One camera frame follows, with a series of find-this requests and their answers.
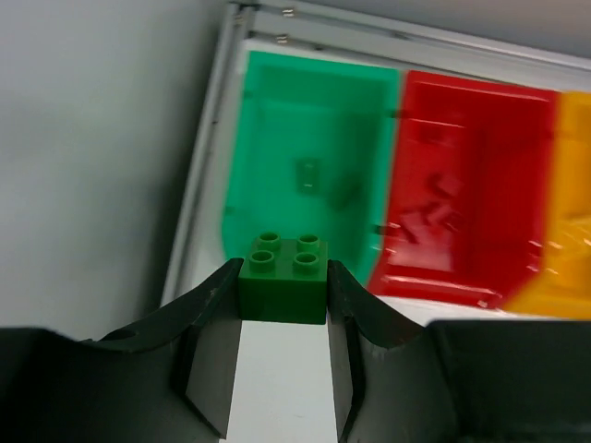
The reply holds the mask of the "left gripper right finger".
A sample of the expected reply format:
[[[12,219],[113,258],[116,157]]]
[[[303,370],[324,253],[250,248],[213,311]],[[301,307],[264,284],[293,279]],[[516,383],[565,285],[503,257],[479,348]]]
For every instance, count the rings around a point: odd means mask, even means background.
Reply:
[[[328,333],[340,442],[454,442],[459,419],[429,331],[328,265]]]

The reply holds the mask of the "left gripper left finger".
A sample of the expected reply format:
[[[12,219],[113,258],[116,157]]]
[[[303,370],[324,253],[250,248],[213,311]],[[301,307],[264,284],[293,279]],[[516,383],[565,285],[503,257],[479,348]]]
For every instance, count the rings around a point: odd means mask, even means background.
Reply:
[[[203,283],[92,349],[85,442],[219,442],[227,434],[242,322],[232,258]]]

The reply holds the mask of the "green square lego brick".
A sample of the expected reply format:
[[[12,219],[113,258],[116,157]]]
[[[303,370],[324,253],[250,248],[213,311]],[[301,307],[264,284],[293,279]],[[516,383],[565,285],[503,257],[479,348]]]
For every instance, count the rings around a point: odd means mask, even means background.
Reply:
[[[276,232],[253,242],[238,277],[244,320],[326,323],[328,243],[312,233],[285,239]]]

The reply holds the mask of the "small green lego plate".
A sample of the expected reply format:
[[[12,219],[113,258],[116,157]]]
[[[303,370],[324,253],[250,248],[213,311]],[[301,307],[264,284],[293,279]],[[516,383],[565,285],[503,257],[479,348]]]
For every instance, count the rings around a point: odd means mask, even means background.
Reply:
[[[296,190],[304,195],[317,195],[320,192],[320,160],[300,158],[296,160]]]

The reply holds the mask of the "green lego slope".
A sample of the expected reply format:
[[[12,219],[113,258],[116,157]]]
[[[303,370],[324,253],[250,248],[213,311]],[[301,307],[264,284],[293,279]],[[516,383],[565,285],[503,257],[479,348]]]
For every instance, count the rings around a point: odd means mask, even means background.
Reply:
[[[356,175],[341,175],[330,189],[327,201],[333,210],[343,210],[356,201],[362,190],[362,180]]]

